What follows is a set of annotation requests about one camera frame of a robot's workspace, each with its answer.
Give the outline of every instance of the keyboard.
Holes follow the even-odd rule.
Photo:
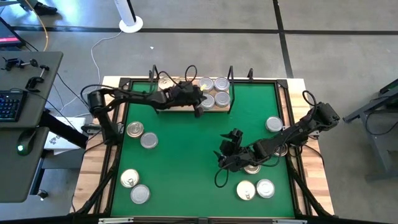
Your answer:
[[[0,91],[0,122],[17,122],[27,92],[20,90]]]

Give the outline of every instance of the floor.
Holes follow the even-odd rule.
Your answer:
[[[90,50],[100,39],[119,32],[114,1],[43,2],[60,11],[42,20],[55,27],[49,32],[48,50],[64,53],[59,72],[65,82],[77,92],[98,83]],[[121,34],[94,49],[100,77],[147,75],[153,64],[181,74],[194,63],[200,75],[208,76],[226,75],[233,65],[236,76],[243,77],[253,68],[255,77],[304,78],[317,100],[329,102],[341,117],[375,98],[378,89],[397,78],[396,0],[131,2],[144,20],[144,29]],[[14,5],[6,7],[1,17],[16,26],[21,37],[43,49],[45,35],[34,31],[40,30],[40,24],[33,13]],[[63,32],[70,30],[81,32]],[[60,80],[55,85],[64,103],[73,99]],[[50,101],[62,107],[54,91]],[[62,112],[66,116],[87,113],[78,100]],[[359,121],[341,122],[322,133],[320,148],[338,216],[398,220],[398,180],[367,183],[364,179],[377,170],[377,164]],[[29,197],[21,204],[0,204],[0,220],[68,213],[77,175],[77,171],[51,170],[42,184],[50,193],[47,200]]]

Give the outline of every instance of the green table surface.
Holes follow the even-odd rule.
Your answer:
[[[148,90],[149,84],[135,83],[134,90]],[[218,163],[213,151],[219,151],[223,138],[233,128],[243,131],[242,145],[260,138],[271,137],[264,126],[269,116],[278,116],[274,85],[236,84],[236,100],[227,113],[205,113],[195,118],[193,112],[161,111],[145,105],[129,105],[127,123],[140,121],[145,132],[154,132],[159,143],[145,149],[139,139],[124,137],[118,181],[114,191],[112,216],[143,217],[293,217],[292,197],[285,159],[276,167],[261,167],[258,174],[243,170],[229,173],[225,187],[214,184]],[[273,157],[266,164],[273,164]],[[131,189],[120,183],[126,169],[138,171],[140,184],[150,189],[150,199],[141,205],[131,201]],[[218,176],[222,184],[223,170]],[[236,186],[242,180],[254,185],[269,179],[275,185],[272,198],[256,195],[252,200],[241,200]]]

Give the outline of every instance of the white stand base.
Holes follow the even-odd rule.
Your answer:
[[[127,26],[123,20],[120,21],[119,23],[119,28],[125,32],[125,33],[133,33],[133,32],[137,32],[139,30],[141,30],[142,26],[144,25],[144,22],[142,21],[142,19],[138,16],[136,16],[136,23],[132,26]]]

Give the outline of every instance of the computer mouse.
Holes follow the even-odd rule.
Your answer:
[[[36,135],[36,129],[26,129],[25,131],[22,132],[22,134],[18,138],[17,142],[17,153],[20,156],[26,156],[28,155],[34,145],[34,140],[35,140],[35,135]]]

